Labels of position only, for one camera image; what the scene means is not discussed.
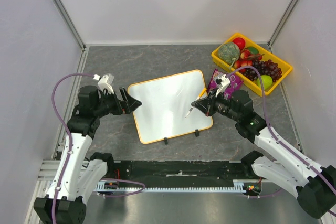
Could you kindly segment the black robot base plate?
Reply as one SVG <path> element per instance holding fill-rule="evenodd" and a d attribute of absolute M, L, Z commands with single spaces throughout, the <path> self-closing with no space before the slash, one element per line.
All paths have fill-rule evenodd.
<path fill-rule="evenodd" d="M 103 179 L 122 179 L 146 188 L 231 187 L 234 180 L 265 180 L 246 164 L 229 161 L 115 161 Z"/>

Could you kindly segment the yellow framed whiteboard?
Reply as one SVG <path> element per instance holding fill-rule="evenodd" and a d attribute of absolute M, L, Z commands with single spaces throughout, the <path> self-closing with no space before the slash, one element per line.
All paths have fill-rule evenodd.
<path fill-rule="evenodd" d="M 203 90 L 205 81 L 198 69 L 130 85 L 128 93 L 142 102 L 133 112 L 140 142 L 151 144 L 211 128 L 212 117 L 197 109 L 187 115 Z"/>

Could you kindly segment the aluminium frame rail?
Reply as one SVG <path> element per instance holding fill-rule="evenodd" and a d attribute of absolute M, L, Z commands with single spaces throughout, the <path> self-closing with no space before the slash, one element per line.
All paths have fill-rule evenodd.
<path fill-rule="evenodd" d="M 67 12 L 62 0 L 52 0 L 55 4 L 56 8 L 58 9 L 60 15 L 62 16 L 65 24 L 69 28 L 71 34 L 73 35 L 75 41 L 77 42 L 78 46 L 81 48 L 81 50 L 85 50 L 86 45 L 83 42 L 78 30 L 76 29 L 69 13 Z"/>

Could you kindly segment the yellow plastic fruit tray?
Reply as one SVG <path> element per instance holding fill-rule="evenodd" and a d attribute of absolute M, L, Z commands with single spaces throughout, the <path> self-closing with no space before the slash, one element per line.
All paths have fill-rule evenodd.
<path fill-rule="evenodd" d="M 279 85 L 279 83 L 291 72 L 292 66 L 288 64 L 287 62 L 283 61 L 282 59 L 278 58 L 271 52 L 269 52 L 267 49 L 263 48 L 262 46 L 259 46 L 256 42 L 252 41 L 251 39 L 247 38 L 246 36 L 240 34 L 240 33 L 235 33 L 232 35 L 228 40 L 226 40 L 224 43 L 222 43 L 219 47 L 217 47 L 213 52 L 212 52 L 212 58 L 213 62 L 217 64 L 219 67 L 224 69 L 225 71 L 234 71 L 234 67 L 229 67 L 230 64 L 227 64 L 225 61 L 223 61 L 219 56 L 219 49 L 222 45 L 233 42 L 236 38 L 241 38 L 245 41 L 245 46 L 246 47 L 254 47 L 256 48 L 259 53 L 263 56 L 262 61 L 265 63 L 271 61 L 271 63 L 275 64 L 275 81 L 272 82 L 270 87 L 268 87 L 265 90 L 265 95 L 269 95 L 273 92 L 273 90 Z"/>

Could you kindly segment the red yellow peach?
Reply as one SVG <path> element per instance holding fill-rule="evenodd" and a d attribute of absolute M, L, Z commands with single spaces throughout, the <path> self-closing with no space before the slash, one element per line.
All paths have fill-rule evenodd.
<path fill-rule="evenodd" d="M 248 49 L 244 49 L 240 54 L 241 60 L 251 60 L 254 54 L 252 54 Z"/>

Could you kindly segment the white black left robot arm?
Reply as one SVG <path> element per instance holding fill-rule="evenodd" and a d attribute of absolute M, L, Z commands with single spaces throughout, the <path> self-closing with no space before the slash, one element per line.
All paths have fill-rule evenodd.
<path fill-rule="evenodd" d="M 131 114 L 141 101 L 120 89 L 122 99 L 107 89 L 84 86 L 78 94 L 78 104 L 67 123 L 64 151 L 54 179 L 44 197 L 37 197 L 34 210 L 42 223 L 83 223 L 87 202 L 102 178 L 115 173 L 110 153 L 94 153 L 88 167 L 82 171 L 86 153 L 106 115 Z"/>

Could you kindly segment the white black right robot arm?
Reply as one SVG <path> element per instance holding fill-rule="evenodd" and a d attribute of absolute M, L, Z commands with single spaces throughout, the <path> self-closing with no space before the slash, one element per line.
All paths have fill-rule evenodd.
<path fill-rule="evenodd" d="M 256 175 L 270 180 L 292 194 L 301 208 L 311 217 L 320 219 L 335 206 L 335 167 L 323 167 L 290 145 L 253 108 L 248 92 L 237 90 L 231 99 L 211 91 L 207 97 L 192 102 L 192 107 L 206 116 L 219 113 L 236 122 L 238 133 L 248 139 L 275 161 L 263 154 L 246 155 L 249 161 L 240 166 L 248 179 Z"/>

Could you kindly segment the dark purple grape bunch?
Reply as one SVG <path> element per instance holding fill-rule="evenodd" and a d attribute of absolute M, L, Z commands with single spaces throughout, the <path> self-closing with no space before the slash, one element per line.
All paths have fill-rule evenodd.
<path fill-rule="evenodd" d="M 282 69 L 278 66 L 277 63 L 272 62 L 271 60 L 267 61 L 246 61 L 248 66 L 252 66 L 257 69 L 260 75 L 268 75 L 271 76 L 273 82 L 276 82 L 282 77 Z M 245 77 L 247 77 L 250 81 L 256 81 L 258 79 L 257 72 L 251 68 L 246 68 L 239 71 Z"/>

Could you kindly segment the green orange mango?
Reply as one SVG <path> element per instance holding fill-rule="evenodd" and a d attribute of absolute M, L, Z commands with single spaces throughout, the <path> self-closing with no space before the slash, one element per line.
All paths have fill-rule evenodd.
<path fill-rule="evenodd" d="M 247 50 L 250 52 L 251 55 L 258 55 L 259 50 L 253 46 L 247 47 Z"/>

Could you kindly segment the green netted melon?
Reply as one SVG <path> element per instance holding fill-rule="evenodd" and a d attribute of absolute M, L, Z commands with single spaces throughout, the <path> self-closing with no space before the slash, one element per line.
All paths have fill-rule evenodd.
<path fill-rule="evenodd" d="M 240 57 L 240 48 L 233 42 L 228 42 L 220 46 L 217 56 L 227 64 L 232 64 Z"/>

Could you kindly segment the red apple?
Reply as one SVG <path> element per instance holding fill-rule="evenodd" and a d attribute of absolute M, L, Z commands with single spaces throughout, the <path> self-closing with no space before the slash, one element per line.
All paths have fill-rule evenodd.
<path fill-rule="evenodd" d="M 235 43 L 239 47 L 240 50 L 243 50 L 245 48 L 245 46 L 246 46 L 245 40 L 243 38 L 241 38 L 241 37 L 235 38 L 233 40 L 233 43 Z"/>

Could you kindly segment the purple grape snack bag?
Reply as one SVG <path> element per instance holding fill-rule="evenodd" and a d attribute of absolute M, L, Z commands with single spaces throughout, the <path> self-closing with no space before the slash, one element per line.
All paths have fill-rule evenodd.
<path fill-rule="evenodd" d="M 206 92 L 209 93 L 212 90 L 220 89 L 223 86 L 222 77 L 226 75 L 227 75 L 226 72 L 219 71 L 216 68 L 213 71 L 213 74 L 207 86 Z M 225 100 L 229 100 L 232 97 L 233 92 L 236 90 L 239 90 L 243 84 L 242 79 L 238 77 L 236 74 L 232 74 L 231 76 L 229 76 L 229 80 L 230 80 L 230 84 L 226 88 L 221 89 L 220 91 L 220 94 L 223 96 Z"/>

